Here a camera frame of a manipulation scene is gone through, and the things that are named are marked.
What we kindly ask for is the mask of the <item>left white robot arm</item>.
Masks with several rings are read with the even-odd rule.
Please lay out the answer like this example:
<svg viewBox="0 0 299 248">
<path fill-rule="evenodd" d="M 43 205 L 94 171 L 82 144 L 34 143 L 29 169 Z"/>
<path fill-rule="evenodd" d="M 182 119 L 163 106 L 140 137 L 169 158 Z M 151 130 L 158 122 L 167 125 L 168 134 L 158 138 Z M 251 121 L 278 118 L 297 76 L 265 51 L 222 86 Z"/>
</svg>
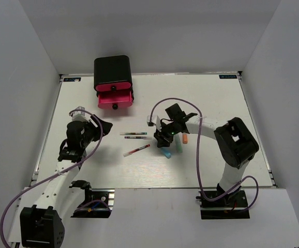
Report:
<svg viewBox="0 0 299 248">
<path fill-rule="evenodd" d="M 74 180 L 86 157 L 86 148 L 109 134 L 112 126 L 94 117 L 73 120 L 67 125 L 66 139 L 59 148 L 56 177 L 49 180 L 33 205 L 20 213 L 23 247 L 61 247 L 65 236 L 63 218 L 72 216 L 79 205 L 88 206 L 93 201 L 93 193 L 88 190 L 90 183 Z"/>
</svg>

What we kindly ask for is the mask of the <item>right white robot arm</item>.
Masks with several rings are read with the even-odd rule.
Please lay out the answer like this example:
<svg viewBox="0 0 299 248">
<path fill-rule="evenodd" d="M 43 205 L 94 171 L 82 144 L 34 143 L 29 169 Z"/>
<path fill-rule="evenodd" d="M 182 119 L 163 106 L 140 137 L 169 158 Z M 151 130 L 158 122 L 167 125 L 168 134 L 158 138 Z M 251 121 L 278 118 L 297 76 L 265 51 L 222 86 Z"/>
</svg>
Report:
<svg viewBox="0 0 299 248">
<path fill-rule="evenodd" d="M 179 133 L 197 135 L 196 170 L 201 198 L 208 202 L 220 202 L 229 206 L 236 200 L 241 184 L 247 179 L 244 175 L 249 162 L 259 151 L 259 145 L 244 122 L 234 117 L 228 121 L 215 121 L 204 117 L 200 110 L 186 114 L 176 103 L 166 109 L 168 122 L 151 113 L 147 117 L 148 126 L 154 126 L 154 138 L 159 148 L 169 147 Z M 200 139 L 208 137 L 217 142 L 225 161 L 221 180 L 217 184 L 216 196 L 209 198 L 202 186 L 200 175 Z"/>
</svg>

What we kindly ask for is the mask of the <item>blue highlighter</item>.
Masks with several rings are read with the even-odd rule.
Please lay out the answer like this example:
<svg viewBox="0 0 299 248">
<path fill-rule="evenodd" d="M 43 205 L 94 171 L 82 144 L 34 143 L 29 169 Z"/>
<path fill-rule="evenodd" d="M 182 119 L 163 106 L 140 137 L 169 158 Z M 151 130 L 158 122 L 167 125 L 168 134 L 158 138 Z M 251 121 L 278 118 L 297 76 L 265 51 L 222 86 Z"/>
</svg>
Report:
<svg viewBox="0 0 299 248">
<path fill-rule="evenodd" d="M 160 151 L 167 159 L 171 158 L 171 153 L 167 148 L 161 147 Z"/>
</svg>

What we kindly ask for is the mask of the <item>orange highlighter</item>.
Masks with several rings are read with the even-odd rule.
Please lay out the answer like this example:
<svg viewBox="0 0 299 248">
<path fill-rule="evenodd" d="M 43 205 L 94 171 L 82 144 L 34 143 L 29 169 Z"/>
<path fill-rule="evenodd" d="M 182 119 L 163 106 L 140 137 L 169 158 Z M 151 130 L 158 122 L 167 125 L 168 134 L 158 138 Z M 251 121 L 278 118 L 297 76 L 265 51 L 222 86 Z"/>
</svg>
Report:
<svg viewBox="0 0 299 248">
<path fill-rule="evenodd" d="M 182 134 L 182 141 L 183 144 L 188 144 L 188 135 L 186 133 Z"/>
</svg>

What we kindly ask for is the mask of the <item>pink top drawer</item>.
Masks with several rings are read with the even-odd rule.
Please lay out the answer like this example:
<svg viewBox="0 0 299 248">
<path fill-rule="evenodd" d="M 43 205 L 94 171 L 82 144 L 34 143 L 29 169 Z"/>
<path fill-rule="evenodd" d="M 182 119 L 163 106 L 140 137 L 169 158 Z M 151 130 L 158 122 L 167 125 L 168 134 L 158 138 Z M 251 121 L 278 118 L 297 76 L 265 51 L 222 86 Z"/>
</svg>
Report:
<svg viewBox="0 0 299 248">
<path fill-rule="evenodd" d="M 97 92 L 105 92 L 105 91 L 117 91 L 130 89 L 132 84 L 130 82 L 113 82 L 113 83 L 105 83 L 98 84 L 94 87 Z"/>
</svg>

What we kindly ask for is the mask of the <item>green highlighter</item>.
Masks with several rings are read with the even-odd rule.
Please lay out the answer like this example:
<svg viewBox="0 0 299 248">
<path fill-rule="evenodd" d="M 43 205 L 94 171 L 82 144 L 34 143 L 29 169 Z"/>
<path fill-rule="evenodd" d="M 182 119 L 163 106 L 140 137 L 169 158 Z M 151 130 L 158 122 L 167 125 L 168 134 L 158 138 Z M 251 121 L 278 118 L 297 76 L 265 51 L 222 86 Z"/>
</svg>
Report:
<svg viewBox="0 0 299 248">
<path fill-rule="evenodd" d="M 183 152 L 183 148 L 182 148 L 182 142 L 181 142 L 180 136 L 176 135 L 174 137 L 174 140 L 175 140 L 176 151 L 178 153 L 182 153 Z"/>
</svg>

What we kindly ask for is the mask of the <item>pink drawer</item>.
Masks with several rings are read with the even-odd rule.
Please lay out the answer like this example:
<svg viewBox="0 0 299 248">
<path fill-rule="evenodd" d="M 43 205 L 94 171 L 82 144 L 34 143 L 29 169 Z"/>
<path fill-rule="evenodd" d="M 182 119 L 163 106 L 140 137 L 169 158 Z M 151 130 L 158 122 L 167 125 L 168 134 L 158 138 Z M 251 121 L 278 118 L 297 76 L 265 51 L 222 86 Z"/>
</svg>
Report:
<svg viewBox="0 0 299 248">
<path fill-rule="evenodd" d="M 98 84 L 94 87 L 97 92 L 105 92 L 105 91 L 117 91 L 130 89 L 132 84 L 130 82 L 113 82 L 113 83 L 105 83 Z"/>
<path fill-rule="evenodd" d="M 100 109 L 127 108 L 132 106 L 133 96 L 131 90 L 105 91 L 98 94 L 98 107 Z"/>
</svg>

